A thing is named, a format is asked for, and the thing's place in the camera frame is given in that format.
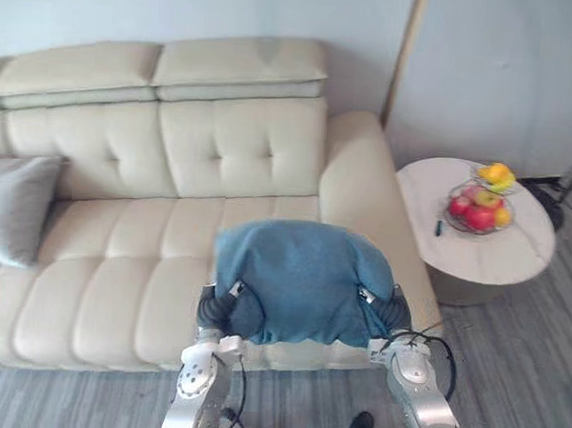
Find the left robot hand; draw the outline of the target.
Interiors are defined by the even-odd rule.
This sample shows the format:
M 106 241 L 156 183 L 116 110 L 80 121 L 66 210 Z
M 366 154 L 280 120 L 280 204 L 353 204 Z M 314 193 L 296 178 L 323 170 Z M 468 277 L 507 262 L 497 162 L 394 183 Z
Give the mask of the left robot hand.
M 230 334 L 230 317 L 243 287 L 242 281 L 238 281 L 221 296 L 217 296 L 215 284 L 207 284 L 202 288 L 196 310 L 198 337 L 216 337 L 220 340 Z

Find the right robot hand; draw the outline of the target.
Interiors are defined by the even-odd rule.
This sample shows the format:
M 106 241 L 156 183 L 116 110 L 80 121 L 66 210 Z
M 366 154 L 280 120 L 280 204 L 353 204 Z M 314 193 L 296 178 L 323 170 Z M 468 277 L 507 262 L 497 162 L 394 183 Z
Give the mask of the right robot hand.
M 387 299 L 377 297 L 366 287 L 360 287 L 358 296 L 366 327 L 372 337 L 388 338 L 397 331 L 412 327 L 409 305 L 400 285 L 394 284 Z

